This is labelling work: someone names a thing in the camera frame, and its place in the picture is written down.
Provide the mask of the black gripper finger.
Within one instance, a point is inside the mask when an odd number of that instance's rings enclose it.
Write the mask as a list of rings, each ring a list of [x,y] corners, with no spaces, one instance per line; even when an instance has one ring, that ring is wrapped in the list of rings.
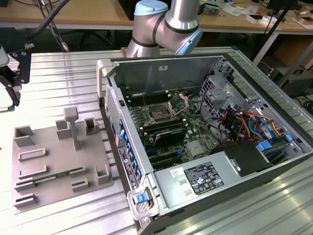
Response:
[[[0,82],[5,86],[5,89],[13,102],[13,106],[19,106],[20,104],[20,92],[19,90],[14,90],[14,88],[17,88],[20,85],[18,78],[19,75],[9,67],[0,68]]]

